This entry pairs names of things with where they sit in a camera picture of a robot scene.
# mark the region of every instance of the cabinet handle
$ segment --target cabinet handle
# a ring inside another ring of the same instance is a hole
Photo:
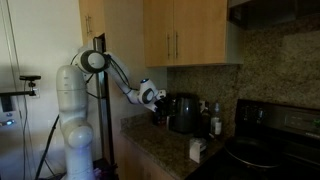
[[[170,36],[167,33],[167,52],[168,52],[168,59],[170,59]]]
[[[86,27],[87,27],[87,36],[91,35],[91,27],[90,27],[90,21],[91,17],[90,16],[85,16],[86,17]]]
[[[176,48],[175,48],[175,58],[178,59],[178,32],[175,33],[175,37],[176,37]]]

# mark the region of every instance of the kitchen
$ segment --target kitchen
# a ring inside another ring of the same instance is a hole
[[[320,56],[319,51],[314,50],[319,49],[319,17],[301,19],[272,28],[246,31],[243,65],[149,69],[143,65],[143,2],[124,0],[106,1],[105,3],[108,9],[105,12],[106,35],[109,39],[107,46],[127,63],[132,72],[141,71],[141,73],[132,74],[136,82],[134,85],[137,86],[138,80],[148,75],[153,76],[152,79],[155,79],[158,87],[166,88],[169,92],[190,92],[209,102],[220,102],[224,123],[223,132],[225,133],[232,134],[233,132],[232,120],[238,98],[320,109],[320,94],[318,93]],[[77,3],[73,1],[69,5],[73,7],[77,6]],[[75,16],[77,11],[73,9],[72,12],[74,20],[78,21]],[[74,25],[74,27],[79,27],[79,30],[72,29],[77,35],[69,35],[74,37],[69,40],[69,43],[72,42],[69,47],[65,47],[70,50],[60,50],[65,53],[60,57],[65,61],[68,61],[68,57],[72,57],[76,52],[75,49],[81,45],[79,23]],[[51,92],[54,89],[50,88],[54,86],[54,78],[50,79],[52,84],[44,85],[44,87]],[[123,138],[120,134],[120,120],[142,114],[147,110],[130,105],[112,82],[110,82],[110,89],[115,159],[119,166],[120,179],[141,177],[141,167],[138,167],[137,162],[151,164],[150,166],[155,165],[150,162],[150,159],[146,159],[139,149]],[[54,99],[55,92],[51,93],[49,97]],[[62,151],[58,150],[57,153],[61,156]]]

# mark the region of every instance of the bottle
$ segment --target bottle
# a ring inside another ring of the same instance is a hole
[[[209,110],[209,102],[205,102],[205,107],[203,111],[201,112],[201,131],[203,134],[203,137],[205,139],[209,139],[210,134],[210,119],[211,119],[211,112]]]
[[[214,114],[211,118],[211,134],[214,134],[215,137],[218,137],[221,134],[221,118],[220,118],[220,106],[219,103],[215,104]]]

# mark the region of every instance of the granite backsplash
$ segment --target granite backsplash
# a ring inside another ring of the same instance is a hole
[[[168,68],[168,92],[218,101],[226,136],[238,98],[320,109],[320,16],[245,31],[244,54],[242,65]]]

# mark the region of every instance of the cabinet door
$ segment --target cabinet door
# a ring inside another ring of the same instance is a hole
[[[82,41],[86,44],[105,32],[103,0],[79,0]]]
[[[144,0],[146,66],[173,64],[173,0]]]
[[[174,0],[175,65],[223,63],[227,0]]]

